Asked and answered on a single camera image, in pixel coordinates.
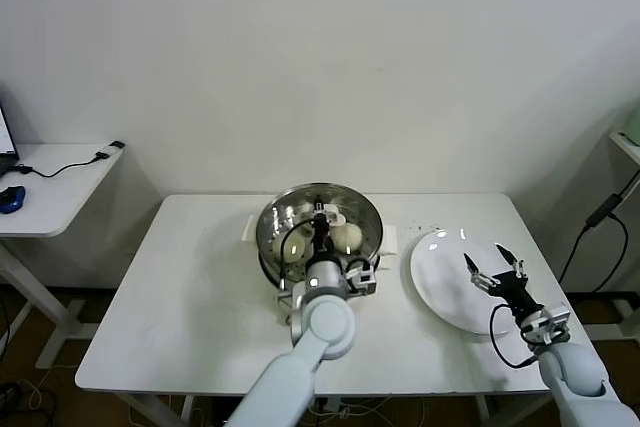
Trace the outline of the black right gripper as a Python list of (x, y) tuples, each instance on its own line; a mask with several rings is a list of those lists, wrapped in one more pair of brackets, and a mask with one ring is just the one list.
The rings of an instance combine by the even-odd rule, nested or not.
[(527, 318), (540, 312), (543, 305), (537, 303), (526, 289), (528, 277), (524, 272), (524, 261), (501, 244), (496, 243), (495, 246), (510, 269), (495, 274), (494, 277), (488, 276), (479, 270), (467, 253), (464, 253), (472, 284), (483, 292), (492, 291), (494, 297), (502, 298), (515, 318)]

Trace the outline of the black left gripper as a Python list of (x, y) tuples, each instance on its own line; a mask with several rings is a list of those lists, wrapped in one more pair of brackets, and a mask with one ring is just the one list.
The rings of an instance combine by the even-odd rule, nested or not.
[(335, 213), (325, 213), (326, 219), (318, 219), (323, 214), (323, 201), (314, 201), (313, 211), (313, 236), (311, 256), (312, 261), (326, 261), (333, 257), (334, 245), (330, 238), (330, 227), (337, 225), (337, 215)]

